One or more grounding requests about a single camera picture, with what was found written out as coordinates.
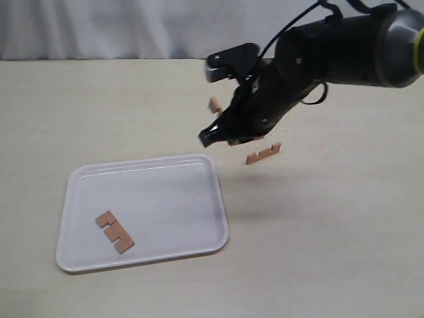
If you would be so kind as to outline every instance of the table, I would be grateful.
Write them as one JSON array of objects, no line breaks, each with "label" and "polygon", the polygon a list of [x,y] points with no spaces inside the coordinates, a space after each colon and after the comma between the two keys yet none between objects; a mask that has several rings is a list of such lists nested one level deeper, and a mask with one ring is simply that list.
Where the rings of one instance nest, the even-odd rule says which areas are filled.
[{"label": "table", "polygon": [[[264,140],[202,149],[196,60],[0,63],[0,317],[424,316],[424,81],[330,87]],[[246,155],[282,152],[245,166]],[[219,172],[217,254],[72,276],[54,260],[68,176],[200,152]]]}]

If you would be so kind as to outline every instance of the white curtain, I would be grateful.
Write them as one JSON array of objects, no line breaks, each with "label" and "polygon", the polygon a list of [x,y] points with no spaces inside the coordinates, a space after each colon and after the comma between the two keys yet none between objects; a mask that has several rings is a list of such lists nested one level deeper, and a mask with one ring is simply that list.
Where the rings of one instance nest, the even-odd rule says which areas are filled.
[{"label": "white curtain", "polygon": [[[391,0],[364,0],[369,6]],[[204,58],[264,46],[315,0],[0,0],[0,57]],[[345,0],[332,0],[347,15]],[[407,0],[424,11],[424,0]],[[302,23],[322,19],[317,9]]]}]

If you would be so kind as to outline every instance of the robotic arm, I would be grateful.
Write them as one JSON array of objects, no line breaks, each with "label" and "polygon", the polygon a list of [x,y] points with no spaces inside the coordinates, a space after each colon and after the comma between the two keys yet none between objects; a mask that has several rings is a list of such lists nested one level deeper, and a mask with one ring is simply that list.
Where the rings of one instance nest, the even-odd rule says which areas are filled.
[{"label": "robotic arm", "polygon": [[339,8],[318,0],[302,15],[322,5],[333,15],[322,21],[286,27],[275,37],[275,57],[267,64],[256,44],[246,43],[206,61],[210,82],[235,78],[239,86],[229,107],[199,138],[242,144],[268,134],[281,118],[318,85],[327,83],[407,87],[424,73],[424,15],[396,0],[368,8],[347,0],[364,15],[343,18]]}]

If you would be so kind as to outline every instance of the plastic tray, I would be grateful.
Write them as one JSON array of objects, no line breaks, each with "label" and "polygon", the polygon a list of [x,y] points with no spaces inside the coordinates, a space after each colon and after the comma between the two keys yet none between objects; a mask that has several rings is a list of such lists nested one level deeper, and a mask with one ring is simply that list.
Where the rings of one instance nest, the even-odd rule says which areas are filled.
[{"label": "plastic tray", "polygon": [[[135,245],[119,254],[95,218],[111,210]],[[96,164],[69,178],[56,262],[67,272],[214,252],[229,230],[219,180],[201,154]]]}]

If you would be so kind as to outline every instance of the wooden puzzle piece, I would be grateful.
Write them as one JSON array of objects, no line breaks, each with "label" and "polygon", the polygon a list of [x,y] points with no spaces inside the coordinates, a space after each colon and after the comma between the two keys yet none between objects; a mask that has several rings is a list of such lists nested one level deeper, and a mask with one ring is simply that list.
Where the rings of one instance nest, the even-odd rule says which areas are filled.
[{"label": "wooden puzzle piece", "polygon": [[212,97],[209,100],[209,109],[211,110],[212,114],[218,113],[219,116],[223,114],[223,110],[215,97]]},{"label": "wooden puzzle piece", "polygon": [[253,152],[252,154],[249,154],[246,158],[246,164],[254,164],[255,162],[258,162],[259,160],[263,160],[267,157],[270,157],[272,155],[275,155],[280,152],[281,149],[281,142],[277,142],[273,144],[270,148],[266,148],[264,150],[261,150],[258,154]]},{"label": "wooden puzzle piece", "polygon": [[98,218],[96,218],[97,224],[103,228],[106,225],[112,225],[114,222],[116,222],[115,216],[112,214],[110,210],[104,212],[104,214],[100,215]]},{"label": "wooden puzzle piece", "polygon": [[126,232],[126,230],[124,230],[122,225],[117,221],[111,211],[104,212],[104,214],[96,218],[95,221],[101,228],[109,225],[109,227],[105,229],[104,232],[111,242],[115,242],[117,239],[119,239],[119,241],[115,243],[115,248],[118,250],[119,254],[122,254],[130,247],[134,246],[134,241]]},{"label": "wooden puzzle piece", "polygon": [[119,254],[122,254],[135,244],[118,221],[105,229],[105,234],[111,242],[115,242],[119,239],[119,241],[115,243],[115,248],[118,250]]}]

